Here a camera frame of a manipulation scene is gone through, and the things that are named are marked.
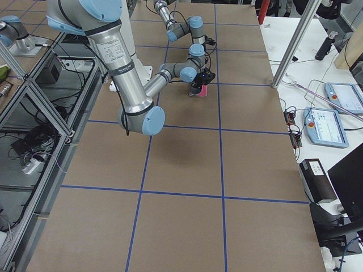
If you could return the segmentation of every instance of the computer monitor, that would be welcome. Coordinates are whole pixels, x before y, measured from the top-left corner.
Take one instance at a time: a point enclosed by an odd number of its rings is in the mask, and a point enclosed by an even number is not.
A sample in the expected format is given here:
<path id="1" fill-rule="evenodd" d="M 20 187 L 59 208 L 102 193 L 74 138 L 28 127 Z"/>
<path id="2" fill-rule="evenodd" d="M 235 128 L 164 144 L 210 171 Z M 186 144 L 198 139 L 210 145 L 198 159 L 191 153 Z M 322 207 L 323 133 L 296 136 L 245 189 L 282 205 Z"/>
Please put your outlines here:
<path id="1" fill-rule="evenodd" d="M 329 169 L 328 175 L 350 220 L 363 220 L 363 144 Z"/>

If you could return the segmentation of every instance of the red pole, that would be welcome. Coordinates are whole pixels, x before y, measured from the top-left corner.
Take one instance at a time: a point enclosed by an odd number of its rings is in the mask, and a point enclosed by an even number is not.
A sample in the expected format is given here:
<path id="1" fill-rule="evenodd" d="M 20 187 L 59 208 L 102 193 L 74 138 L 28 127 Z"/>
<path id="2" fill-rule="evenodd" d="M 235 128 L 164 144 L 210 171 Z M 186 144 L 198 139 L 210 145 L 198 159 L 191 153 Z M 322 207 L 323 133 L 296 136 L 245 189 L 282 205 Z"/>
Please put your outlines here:
<path id="1" fill-rule="evenodd" d="M 268 6 L 270 5 L 270 0 L 263 0 L 261 4 L 261 9 L 259 12 L 259 24 L 263 23 L 263 20 L 265 19 Z"/>

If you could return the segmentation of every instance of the green object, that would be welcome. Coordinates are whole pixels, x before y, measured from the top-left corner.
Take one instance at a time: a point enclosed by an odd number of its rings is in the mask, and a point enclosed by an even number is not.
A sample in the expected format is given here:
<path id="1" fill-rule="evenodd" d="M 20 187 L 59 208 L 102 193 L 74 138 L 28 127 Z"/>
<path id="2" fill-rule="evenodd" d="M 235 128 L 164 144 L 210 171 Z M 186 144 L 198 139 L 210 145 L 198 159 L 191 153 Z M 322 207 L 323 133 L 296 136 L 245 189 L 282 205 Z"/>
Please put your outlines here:
<path id="1" fill-rule="evenodd" d="M 9 70 L 10 69 L 7 65 L 0 66 L 0 83 L 6 79 Z"/>

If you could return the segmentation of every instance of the black bottle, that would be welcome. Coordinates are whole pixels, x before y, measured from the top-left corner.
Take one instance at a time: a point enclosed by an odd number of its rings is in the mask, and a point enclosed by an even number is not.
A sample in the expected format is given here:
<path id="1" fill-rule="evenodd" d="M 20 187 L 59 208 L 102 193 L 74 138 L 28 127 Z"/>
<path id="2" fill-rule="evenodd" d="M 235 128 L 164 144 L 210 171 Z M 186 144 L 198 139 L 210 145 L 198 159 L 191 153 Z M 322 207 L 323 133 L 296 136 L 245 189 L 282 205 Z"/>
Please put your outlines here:
<path id="1" fill-rule="evenodd" d="M 315 55 L 315 59 L 318 61 L 322 61 L 323 58 L 328 54 L 330 51 L 331 45 L 335 43 L 335 36 L 338 35 L 337 32 L 332 31 L 330 32 L 329 36 L 324 40 L 322 46 L 320 46 L 318 52 Z"/>

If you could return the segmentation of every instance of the white table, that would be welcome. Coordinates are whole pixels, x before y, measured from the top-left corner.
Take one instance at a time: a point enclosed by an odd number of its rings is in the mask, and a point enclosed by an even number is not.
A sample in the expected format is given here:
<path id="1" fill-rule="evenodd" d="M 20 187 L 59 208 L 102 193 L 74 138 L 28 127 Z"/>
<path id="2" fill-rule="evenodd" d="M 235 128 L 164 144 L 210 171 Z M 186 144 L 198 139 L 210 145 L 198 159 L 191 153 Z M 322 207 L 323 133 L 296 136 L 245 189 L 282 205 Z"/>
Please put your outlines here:
<path id="1" fill-rule="evenodd" d="M 266 17 L 261 31 L 265 42 L 265 47 L 269 55 L 269 60 L 280 61 L 287 49 L 290 39 L 295 31 L 295 28 L 299 22 L 298 18 L 275 18 Z M 305 33 L 302 42 L 300 43 L 295 56 L 298 61 L 313 60 L 316 51 L 321 46 L 327 34 L 320 24 L 318 19 L 313 19 L 307 32 Z M 300 85 L 307 87 L 312 79 L 317 79 L 323 82 L 339 82 L 339 83 L 353 83 L 357 84 L 353 76 L 348 70 L 338 70 L 333 60 L 337 57 L 336 49 L 332 49 L 330 54 L 327 55 L 322 61 L 309 61 L 301 63 L 291 63 L 287 70 L 287 73 L 296 80 Z M 272 72 L 275 74 L 278 65 L 272 65 Z M 284 77 L 284 81 L 289 82 L 289 78 Z M 326 97 L 324 93 L 324 84 L 319 82 L 312 82 L 310 84 L 310 90 L 317 90 L 317 93 Z M 304 99 L 305 91 L 297 87 L 289 86 L 281 83 L 278 87 L 280 98 L 286 101 L 286 106 L 295 106 L 297 109 L 303 109 L 310 107 L 311 103 Z M 307 98 L 311 100 L 312 95 L 308 95 Z M 332 109 L 332 107 L 325 101 L 316 98 L 314 104 L 317 108 Z M 340 115 L 343 126 L 345 128 L 360 128 L 363 126 L 363 122 L 347 116 Z M 298 110 L 295 121 L 297 125 L 303 128 L 303 110 Z M 319 158 L 325 171 L 328 171 L 334 166 L 340 159 L 345 157 L 348 153 L 354 150 L 358 145 L 363 142 L 363 130 L 346 131 L 349 147 L 340 149 L 334 147 L 324 147 L 311 144 L 306 130 L 303 131 L 302 147 L 300 148 L 300 156 L 298 163 L 304 159 Z M 322 205 L 326 210 L 332 214 L 338 214 L 336 209 L 339 201 Z M 337 266 L 339 267 L 339 258 L 334 258 Z M 344 272 L 362 272 L 363 270 L 363 254 L 346 256 L 344 258 L 346 263 L 343 265 Z"/>

